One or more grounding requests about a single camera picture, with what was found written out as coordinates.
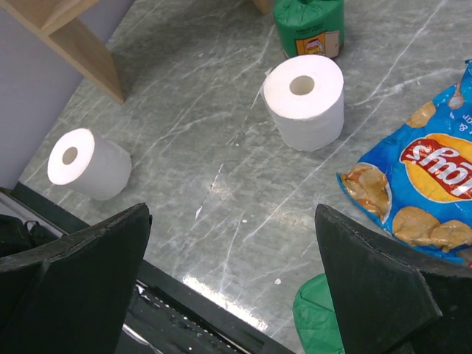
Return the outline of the green roll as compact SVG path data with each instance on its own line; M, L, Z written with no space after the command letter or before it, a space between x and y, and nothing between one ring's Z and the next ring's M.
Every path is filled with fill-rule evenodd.
M335 58L344 45L343 0L276 1L274 21L287 58Z
M300 287L294 298L293 318L305 353L345 353L326 274Z

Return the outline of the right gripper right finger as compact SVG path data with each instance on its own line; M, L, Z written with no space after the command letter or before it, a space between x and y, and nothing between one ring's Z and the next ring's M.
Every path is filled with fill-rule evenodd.
M471 270L380 235L330 206L316 239L346 353L470 353Z

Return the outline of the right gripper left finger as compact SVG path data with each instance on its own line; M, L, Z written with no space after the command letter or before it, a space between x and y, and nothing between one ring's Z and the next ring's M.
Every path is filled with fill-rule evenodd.
M148 244L137 204L1 258L2 353L114 353Z

